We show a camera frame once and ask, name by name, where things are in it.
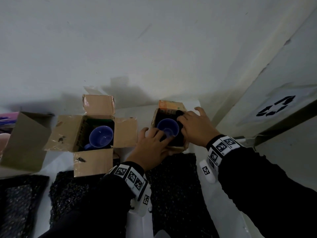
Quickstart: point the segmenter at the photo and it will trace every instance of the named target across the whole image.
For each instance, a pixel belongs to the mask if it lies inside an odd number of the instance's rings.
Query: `hand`
[[[177,121],[181,122],[184,126],[181,132],[186,140],[198,146],[206,147],[208,142],[217,135],[220,135],[220,133],[212,127],[203,108],[196,107],[195,110],[200,113],[200,116],[193,111],[188,111],[179,116]]]
[[[174,139],[171,136],[160,142],[160,139],[164,136],[164,132],[158,128],[151,128],[148,136],[145,137],[145,132],[148,129],[143,128],[140,131],[137,146],[126,159],[126,161],[133,161],[139,164],[144,171],[158,166],[168,156],[168,150],[164,151],[164,149]]]

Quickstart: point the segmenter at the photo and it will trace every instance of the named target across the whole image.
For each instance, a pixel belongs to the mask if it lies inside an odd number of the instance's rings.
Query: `cardboard box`
[[[108,95],[83,95],[85,115],[60,115],[45,150],[73,152],[74,176],[105,174],[113,167],[113,148],[137,143],[136,118],[115,118],[114,100]],[[114,131],[112,142],[102,149],[84,151],[90,132],[101,125]]]
[[[35,173],[41,170],[46,155],[43,150],[51,130],[47,123],[52,115],[18,112],[9,141],[0,158],[0,177]]]
[[[158,103],[158,108],[154,112],[154,116],[151,123],[151,128],[155,128],[157,126],[157,123],[160,121],[159,118],[172,118],[175,120],[176,116],[182,115],[184,112],[186,112],[186,108],[183,103],[181,102],[173,102],[173,101],[167,101],[167,100],[160,100]],[[168,146],[167,149],[172,151],[172,153],[181,153],[185,151],[188,148],[189,142],[187,142],[184,139],[183,134],[181,133],[181,128],[183,125],[178,122],[178,125],[180,126],[179,133],[175,137],[175,139],[170,143],[173,144],[176,142],[179,143],[181,141],[181,144],[179,146]]]

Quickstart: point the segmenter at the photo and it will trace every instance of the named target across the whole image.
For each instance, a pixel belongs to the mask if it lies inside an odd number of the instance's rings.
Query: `black long-sleeve shirt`
[[[207,149],[219,137],[212,139]],[[138,164],[124,164],[143,176]],[[229,152],[219,165],[218,180],[264,237],[315,236],[317,192],[291,180],[278,165],[253,150],[241,147]],[[124,237],[122,231],[133,197],[121,177],[106,175],[89,206],[66,214],[40,237]]]

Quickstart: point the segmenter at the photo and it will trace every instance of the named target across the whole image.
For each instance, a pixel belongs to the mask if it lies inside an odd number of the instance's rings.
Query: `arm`
[[[202,108],[200,116],[187,112],[179,118],[191,143],[208,150],[223,137]],[[265,237],[313,232],[317,192],[287,177],[285,172],[252,149],[236,148],[222,157],[218,179],[237,208],[247,214]]]
[[[174,138],[160,142],[164,132],[153,128],[145,137],[147,130],[141,130],[136,148],[122,163],[134,168],[141,177],[144,171],[159,165],[168,156],[168,151],[163,150]],[[79,209],[62,216],[40,237],[125,237],[127,212],[130,200],[135,198],[134,192],[120,176],[113,173],[105,175]]]

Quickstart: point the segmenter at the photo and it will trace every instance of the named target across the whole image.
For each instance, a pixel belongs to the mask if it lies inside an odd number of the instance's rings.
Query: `person's left hand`
[[[148,136],[145,137],[145,132],[148,129],[143,128],[140,131],[137,146],[126,159],[126,161],[133,161],[139,164],[144,171],[158,166],[168,156],[168,150],[165,148],[174,139],[171,136],[160,142],[160,139],[164,136],[164,132],[158,128],[151,128]]]

